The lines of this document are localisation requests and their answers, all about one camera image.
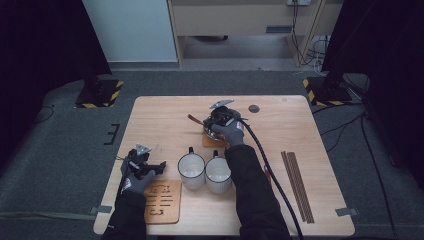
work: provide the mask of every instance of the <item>chopsticks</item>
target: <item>chopsticks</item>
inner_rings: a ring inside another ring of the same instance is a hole
[[[308,196],[306,195],[305,186],[302,176],[300,175],[299,165],[297,164],[296,155],[294,152],[281,152],[284,165],[289,176],[290,184],[293,188],[294,196],[297,205],[299,206],[300,215],[303,222],[315,223],[312,216],[311,206],[309,205]]]

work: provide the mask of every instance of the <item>white cabinet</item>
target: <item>white cabinet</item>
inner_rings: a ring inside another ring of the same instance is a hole
[[[108,62],[177,62],[166,0],[83,0]]]

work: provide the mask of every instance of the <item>black sleeve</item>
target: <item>black sleeve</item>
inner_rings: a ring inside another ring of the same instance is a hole
[[[145,208],[146,198],[144,196],[124,191],[115,202],[115,211],[109,220],[102,240],[145,240]]]
[[[255,150],[237,145],[225,151],[236,186],[236,208],[241,239],[290,239],[287,225]]]

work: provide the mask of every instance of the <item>black curtain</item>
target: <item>black curtain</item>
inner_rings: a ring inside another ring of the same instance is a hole
[[[424,187],[424,1],[345,0],[324,71],[364,73],[364,103],[394,164]]]
[[[81,0],[0,0],[0,169],[50,90],[111,74]]]

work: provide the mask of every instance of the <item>wooden coaster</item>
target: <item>wooden coaster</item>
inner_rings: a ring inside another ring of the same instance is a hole
[[[172,224],[180,219],[181,181],[155,180],[144,190],[147,224]]]
[[[206,132],[203,132],[203,134],[202,134],[202,145],[205,148],[216,148],[216,147],[227,147],[228,148],[230,146],[227,141],[213,140],[212,138],[208,137]]]

